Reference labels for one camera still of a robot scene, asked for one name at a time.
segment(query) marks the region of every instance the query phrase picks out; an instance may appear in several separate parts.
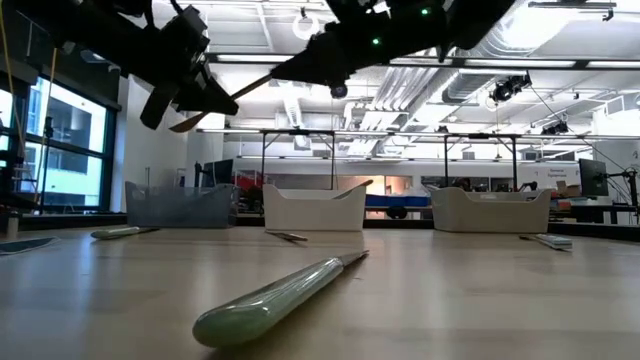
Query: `gray plastic bin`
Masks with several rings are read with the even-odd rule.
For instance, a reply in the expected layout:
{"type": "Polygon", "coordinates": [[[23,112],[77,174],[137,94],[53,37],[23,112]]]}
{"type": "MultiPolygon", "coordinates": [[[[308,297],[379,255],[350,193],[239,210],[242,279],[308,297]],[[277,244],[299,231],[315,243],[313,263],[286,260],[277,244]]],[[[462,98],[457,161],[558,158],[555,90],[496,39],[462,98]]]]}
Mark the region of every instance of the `gray plastic bin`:
{"type": "Polygon", "coordinates": [[[235,225],[238,191],[214,188],[147,187],[125,183],[129,226],[158,228],[227,228],[235,225]]]}

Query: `ceiling pipe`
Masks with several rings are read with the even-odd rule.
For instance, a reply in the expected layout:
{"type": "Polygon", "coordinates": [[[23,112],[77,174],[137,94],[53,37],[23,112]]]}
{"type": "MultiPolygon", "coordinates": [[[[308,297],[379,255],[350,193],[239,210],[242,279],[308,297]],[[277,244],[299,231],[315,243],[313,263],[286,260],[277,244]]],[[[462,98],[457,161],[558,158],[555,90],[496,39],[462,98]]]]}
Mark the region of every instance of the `ceiling pipe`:
{"type": "Polygon", "coordinates": [[[404,91],[391,104],[394,109],[402,109],[401,106],[403,102],[406,100],[407,96],[409,96],[409,94],[415,90],[416,86],[422,80],[426,72],[427,69],[416,69],[416,71],[411,74],[409,82],[407,82],[407,86],[405,86],[404,91]]]}
{"type": "Polygon", "coordinates": [[[374,108],[382,108],[381,102],[384,101],[384,99],[386,99],[386,97],[389,95],[391,86],[393,85],[393,80],[397,76],[398,71],[401,69],[402,68],[387,69],[387,74],[384,77],[384,81],[382,82],[382,85],[380,85],[380,88],[378,89],[378,92],[376,93],[376,96],[374,96],[373,102],[371,103],[374,108]]]}
{"type": "Polygon", "coordinates": [[[407,79],[410,79],[412,74],[415,74],[415,69],[412,68],[404,68],[399,69],[398,75],[393,79],[393,85],[391,86],[391,91],[389,95],[382,101],[382,109],[384,110],[394,110],[391,107],[391,103],[398,98],[398,96],[402,95],[402,85],[405,84],[407,79]]]}
{"type": "Polygon", "coordinates": [[[420,93],[425,91],[425,87],[429,83],[429,81],[433,78],[433,76],[438,72],[436,69],[423,69],[426,70],[423,75],[420,77],[418,82],[413,86],[413,88],[409,89],[405,96],[402,97],[402,102],[400,103],[400,109],[407,110],[413,102],[418,98],[420,93]]]}
{"type": "MultiPolygon", "coordinates": [[[[569,22],[568,17],[559,16],[563,14],[550,17],[546,12],[529,9],[525,6],[529,2],[530,0],[518,0],[507,15],[474,49],[458,51],[456,56],[527,57],[555,37],[569,22]],[[539,24],[542,23],[545,26],[540,28],[539,24]]],[[[491,82],[494,77],[495,75],[460,74],[446,90],[447,94],[443,94],[443,98],[454,102],[456,100],[457,102],[466,101],[491,82]]]]}

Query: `window frame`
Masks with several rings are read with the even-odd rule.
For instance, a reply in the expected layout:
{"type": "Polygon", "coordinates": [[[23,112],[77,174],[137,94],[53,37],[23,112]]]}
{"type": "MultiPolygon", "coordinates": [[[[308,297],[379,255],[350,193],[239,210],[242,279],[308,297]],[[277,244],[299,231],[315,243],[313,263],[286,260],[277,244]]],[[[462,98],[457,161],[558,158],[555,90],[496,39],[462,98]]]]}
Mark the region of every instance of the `window frame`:
{"type": "MultiPolygon", "coordinates": [[[[44,74],[40,74],[39,76],[43,80],[50,81],[50,78],[44,74]]],[[[79,92],[76,89],[72,89],[64,84],[53,81],[53,85],[60,86],[78,96],[81,96],[91,102],[94,102],[106,109],[105,115],[105,129],[104,129],[104,139],[103,139],[103,152],[90,150],[88,148],[83,148],[81,146],[77,146],[70,143],[61,142],[58,140],[50,139],[49,145],[51,148],[68,151],[71,153],[85,155],[90,157],[99,158],[102,160],[102,172],[100,175],[100,196],[98,200],[97,206],[74,206],[74,210],[76,211],[108,211],[111,206],[111,185],[112,185],[112,175],[113,175],[113,152],[115,146],[115,133],[116,133],[116,110],[111,107],[111,104],[105,104],[100,101],[96,101],[95,98],[91,96],[87,96],[79,92]]],[[[17,99],[17,108],[19,110],[20,119],[22,120],[22,135],[24,137],[25,142],[34,142],[34,143],[42,143],[43,137],[40,135],[32,134],[27,131],[27,120],[29,116],[29,102],[31,100],[31,92],[29,92],[27,98],[18,98],[17,99]]],[[[11,137],[9,139],[9,148],[13,151],[18,151],[19,144],[16,141],[11,141],[11,137]]],[[[69,210],[68,205],[44,205],[44,210],[47,212],[64,212],[65,210],[69,210]]]]}

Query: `wall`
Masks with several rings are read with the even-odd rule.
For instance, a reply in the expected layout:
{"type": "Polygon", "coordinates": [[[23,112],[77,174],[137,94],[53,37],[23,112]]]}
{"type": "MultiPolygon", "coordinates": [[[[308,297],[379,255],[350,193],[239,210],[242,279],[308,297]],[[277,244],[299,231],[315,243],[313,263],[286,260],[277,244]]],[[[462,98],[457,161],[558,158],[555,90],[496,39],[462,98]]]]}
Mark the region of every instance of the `wall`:
{"type": "Polygon", "coordinates": [[[151,186],[173,186],[176,171],[185,168],[187,139],[190,134],[176,134],[169,127],[185,119],[168,108],[157,130],[140,121],[140,114],[149,92],[136,81],[122,79],[119,103],[122,111],[117,118],[115,159],[111,209],[126,211],[124,182],[146,184],[145,168],[150,168],[151,186]]]}
{"type": "MultiPolygon", "coordinates": [[[[207,115],[200,123],[198,128],[205,127],[207,129],[224,128],[224,118],[222,114],[207,115]]],[[[213,161],[219,161],[223,158],[223,134],[206,134],[199,133],[195,130],[189,132],[187,139],[187,169],[185,176],[185,186],[193,186],[195,177],[195,163],[201,164],[213,161]]]]}
{"type": "MultiPolygon", "coordinates": [[[[240,153],[243,156],[260,155],[261,144],[226,142],[224,144],[224,158],[236,158],[240,153]]],[[[267,156],[281,156],[288,154],[290,143],[273,143],[267,149],[267,156]]],[[[314,143],[314,149],[323,149],[324,144],[314,143]]],[[[501,150],[503,157],[508,158],[510,153],[504,147],[501,150]]],[[[297,151],[297,156],[311,156],[311,151],[297,151]]],[[[541,187],[555,187],[556,180],[565,180],[568,184],[578,184],[577,165],[575,163],[540,163],[519,164],[518,183],[538,181],[541,187]]],[[[260,159],[236,159],[236,170],[261,169],[260,159]]],[[[331,174],[331,162],[326,160],[281,160],[266,159],[265,172],[267,174],[331,174]]],[[[336,161],[338,175],[397,175],[413,176],[413,185],[420,184],[420,176],[444,176],[444,160],[427,161],[336,161]]],[[[494,162],[450,162],[449,176],[451,177],[492,177],[512,178],[513,165],[510,161],[494,162]]]]}

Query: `table surface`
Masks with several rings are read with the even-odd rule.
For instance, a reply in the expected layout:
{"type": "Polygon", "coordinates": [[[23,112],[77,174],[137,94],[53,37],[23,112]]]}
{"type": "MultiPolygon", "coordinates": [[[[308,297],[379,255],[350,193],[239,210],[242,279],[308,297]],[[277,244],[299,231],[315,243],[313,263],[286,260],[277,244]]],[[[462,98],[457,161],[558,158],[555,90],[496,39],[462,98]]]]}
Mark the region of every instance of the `table surface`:
{"type": "Polygon", "coordinates": [[[576,239],[573,253],[515,235],[430,230],[94,229],[0,258],[2,359],[637,359],[640,247],[576,239]],[[210,350],[204,311],[326,257],[368,259],[263,338],[210,350]]]}

